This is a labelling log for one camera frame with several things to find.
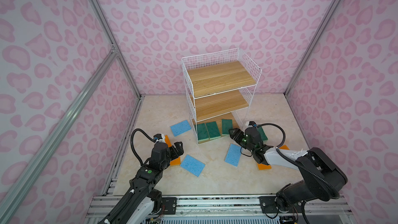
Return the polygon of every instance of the pink patterned wall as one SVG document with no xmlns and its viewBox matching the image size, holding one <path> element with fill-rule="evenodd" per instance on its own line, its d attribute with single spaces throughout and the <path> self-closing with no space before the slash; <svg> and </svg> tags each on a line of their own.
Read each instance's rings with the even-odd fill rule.
<svg viewBox="0 0 398 224">
<path fill-rule="evenodd" d="M 398 1 L 344 0 L 289 103 L 359 224 L 398 221 Z"/>
<path fill-rule="evenodd" d="M 331 0 L 99 0 L 141 93 L 181 93 L 181 57 L 243 48 L 284 92 Z"/>
<path fill-rule="evenodd" d="M 11 223 L 81 223 L 104 187 L 135 102 L 115 61 Z"/>
<path fill-rule="evenodd" d="M 87 0 L 0 0 L 0 201 L 109 50 Z"/>
</svg>

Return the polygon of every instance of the sponge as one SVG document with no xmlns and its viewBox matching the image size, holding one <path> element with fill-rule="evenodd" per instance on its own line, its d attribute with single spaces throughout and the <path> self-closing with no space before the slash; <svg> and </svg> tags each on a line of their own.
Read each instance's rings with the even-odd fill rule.
<svg viewBox="0 0 398 224">
<path fill-rule="evenodd" d="M 221 120 L 222 135 L 229 136 L 229 130 L 232 129 L 232 119 Z"/>
<path fill-rule="evenodd" d="M 197 125 L 197 132 L 198 132 L 198 142 L 209 140 L 209 134 L 207 132 L 205 123 Z"/>
<path fill-rule="evenodd" d="M 240 146 L 231 144 L 229 146 L 228 153 L 226 154 L 225 161 L 233 166 L 238 166 L 239 159 L 240 159 Z"/>
<path fill-rule="evenodd" d="M 206 123 L 206 127 L 207 127 L 207 132 L 209 133 L 210 140 L 221 137 L 217 123 L 215 121 Z"/>
<path fill-rule="evenodd" d="M 288 147 L 287 147 L 287 145 L 283 145 L 283 146 L 281 146 L 281 148 L 280 149 L 283 149 L 283 150 L 290 150 Z M 265 165 L 265 164 L 258 164 L 258 163 L 256 163 L 257 164 L 257 168 L 259 169 L 259 170 L 264 170 L 264 169 L 271 169 L 271 165 Z"/>
<path fill-rule="evenodd" d="M 184 120 L 183 122 L 175 124 L 170 128 L 172 129 L 174 137 L 177 137 L 178 135 L 189 131 L 191 129 L 191 126 L 189 125 L 187 120 Z"/>
<path fill-rule="evenodd" d="M 262 140 L 262 141 L 267 141 L 268 138 L 267 138 L 267 136 L 266 136 L 266 134 L 265 134 L 265 132 L 264 132 L 264 130 L 263 130 L 263 127 L 257 128 L 257 130 L 258 130 L 258 132 L 260 133 L 261 140 Z"/>
<path fill-rule="evenodd" d="M 168 147 L 172 146 L 172 143 L 169 140 L 169 137 L 167 137 L 167 135 L 165 135 L 164 141 L 166 142 Z M 174 165 L 180 165 L 181 164 L 181 158 L 178 157 L 176 159 L 174 159 L 173 161 L 170 162 L 170 166 L 174 166 Z"/>
<path fill-rule="evenodd" d="M 200 173 L 205 168 L 205 164 L 191 157 L 190 155 L 187 155 L 184 161 L 181 163 L 181 167 L 199 177 Z"/>
</svg>

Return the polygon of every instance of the blue sponge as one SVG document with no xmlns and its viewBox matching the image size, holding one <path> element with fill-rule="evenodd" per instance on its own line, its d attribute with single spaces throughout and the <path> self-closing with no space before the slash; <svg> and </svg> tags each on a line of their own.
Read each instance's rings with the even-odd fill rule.
<svg viewBox="0 0 398 224">
<path fill-rule="evenodd" d="M 240 146 L 231 144 L 229 147 L 228 153 L 226 154 L 225 161 L 233 166 L 238 166 L 239 159 L 240 159 Z"/>
<path fill-rule="evenodd" d="M 181 167 L 186 169 L 187 171 L 191 172 L 195 176 L 199 177 L 200 173 L 202 172 L 205 164 L 196 160 L 195 158 L 187 155 L 184 161 L 181 163 Z"/>
<path fill-rule="evenodd" d="M 183 122 L 175 124 L 170 128 L 172 129 L 174 137 L 177 137 L 181 133 L 189 131 L 191 129 L 191 126 L 189 125 L 187 120 L 184 120 Z"/>
</svg>

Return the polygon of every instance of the pink leopard print wallpaper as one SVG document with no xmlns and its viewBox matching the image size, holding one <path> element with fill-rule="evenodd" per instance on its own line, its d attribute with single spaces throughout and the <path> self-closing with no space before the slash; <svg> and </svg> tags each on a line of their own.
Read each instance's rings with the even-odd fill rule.
<svg viewBox="0 0 398 224">
<path fill-rule="evenodd" d="M 82 223 L 104 187 L 135 103 L 113 62 L 10 223 Z"/>
<path fill-rule="evenodd" d="M 284 92 L 331 0 L 99 0 L 141 93 L 183 93 L 181 57 L 241 47 Z"/>
<path fill-rule="evenodd" d="M 398 2 L 344 0 L 289 103 L 346 173 L 359 224 L 398 221 Z"/>
<path fill-rule="evenodd" d="M 87 0 L 0 0 L 0 201 L 109 50 Z"/>
</svg>

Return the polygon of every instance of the beige marble tabletop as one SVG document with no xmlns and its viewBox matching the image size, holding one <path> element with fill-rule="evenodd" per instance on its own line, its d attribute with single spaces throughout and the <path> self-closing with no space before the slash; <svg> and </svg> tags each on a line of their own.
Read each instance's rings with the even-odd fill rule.
<svg viewBox="0 0 398 224">
<path fill-rule="evenodd" d="M 196 144 L 193 131 L 174 137 L 170 126 L 188 118 L 187 100 L 183 95 L 146 96 L 137 118 L 135 128 L 141 128 L 149 136 L 163 133 L 168 135 L 172 143 L 182 141 L 184 154 L 181 161 L 189 154 L 206 165 L 199 177 L 180 166 L 168 167 L 155 187 L 163 195 L 270 194 L 276 193 L 288 183 L 302 180 L 299 171 L 282 166 L 260 171 L 253 157 L 241 156 L 237 167 L 224 162 L 230 144 L 234 143 L 228 136 L 201 145 Z M 257 124 L 277 124 L 285 130 L 285 144 L 291 150 L 308 149 L 282 94 L 255 95 L 247 120 Z M 264 127 L 264 131 L 269 138 L 266 144 L 276 146 L 281 142 L 282 134 L 276 127 Z M 137 132 L 134 147 L 145 161 L 150 156 L 153 143 Z M 128 145 L 114 195 L 126 193 L 129 180 L 135 177 L 138 169 L 139 162 Z"/>
</svg>

